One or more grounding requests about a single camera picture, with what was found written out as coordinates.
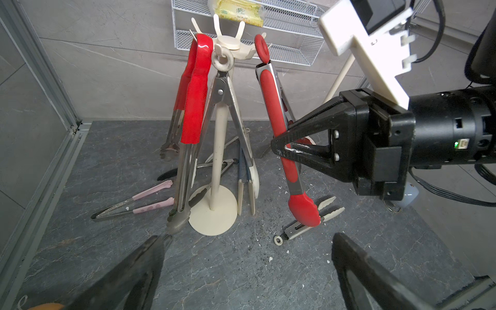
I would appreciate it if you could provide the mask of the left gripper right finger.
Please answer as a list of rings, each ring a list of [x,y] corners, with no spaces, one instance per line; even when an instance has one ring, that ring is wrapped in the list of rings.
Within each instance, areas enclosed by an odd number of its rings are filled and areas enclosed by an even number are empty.
[[[347,309],[436,309],[344,233],[333,236],[332,261]]]

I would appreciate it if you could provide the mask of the red sleeved steel tongs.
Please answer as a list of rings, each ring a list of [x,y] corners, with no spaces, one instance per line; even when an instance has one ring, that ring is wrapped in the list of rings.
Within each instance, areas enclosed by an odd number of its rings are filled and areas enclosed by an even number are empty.
[[[166,233],[169,235],[180,232],[189,221],[191,214],[189,197],[195,170],[194,152],[200,142],[212,52],[213,39],[205,34],[197,33],[195,39],[192,40],[187,67],[183,73],[187,83],[181,88],[184,114],[179,143],[178,174],[175,182],[176,194],[173,209],[167,218]]]

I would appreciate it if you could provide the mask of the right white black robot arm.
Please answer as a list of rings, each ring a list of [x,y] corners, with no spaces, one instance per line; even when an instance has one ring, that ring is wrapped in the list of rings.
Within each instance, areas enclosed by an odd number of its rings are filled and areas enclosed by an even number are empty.
[[[370,88],[347,90],[277,134],[272,151],[338,181],[360,196],[400,200],[412,169],[495,162],[495,20],[465,66],[473,88],[410,97],[397,81],[409,70],[412,15],[340,1],[319,19],[336,54],[351,50]]]

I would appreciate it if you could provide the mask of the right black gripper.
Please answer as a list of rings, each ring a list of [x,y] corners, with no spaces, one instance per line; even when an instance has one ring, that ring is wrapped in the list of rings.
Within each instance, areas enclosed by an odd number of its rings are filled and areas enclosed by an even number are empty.
[[[286,147],[325,128],[331,116],[330,147]],[[412,157],[415,116],[370,90],[348,90],[272,139],[287,180],[298,180],[297,164],[352,183],[360,196],[401,200]]]

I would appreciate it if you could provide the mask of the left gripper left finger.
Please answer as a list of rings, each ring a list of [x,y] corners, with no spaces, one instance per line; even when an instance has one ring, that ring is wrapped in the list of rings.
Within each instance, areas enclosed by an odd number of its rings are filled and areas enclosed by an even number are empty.
[[[171,235],[154,235],[65,309],[151,309]]]

